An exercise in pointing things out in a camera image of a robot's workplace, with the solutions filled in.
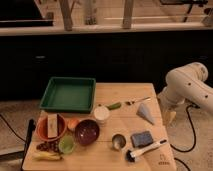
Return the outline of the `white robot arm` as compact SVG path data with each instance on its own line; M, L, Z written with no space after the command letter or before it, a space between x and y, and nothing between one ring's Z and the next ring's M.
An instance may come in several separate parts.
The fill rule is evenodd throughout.
M213 88L205 84L207 78L207 67L199 62L172 69L166 74L166 86L157 95L164 125L173 121L175 108L185 100L213 114Z

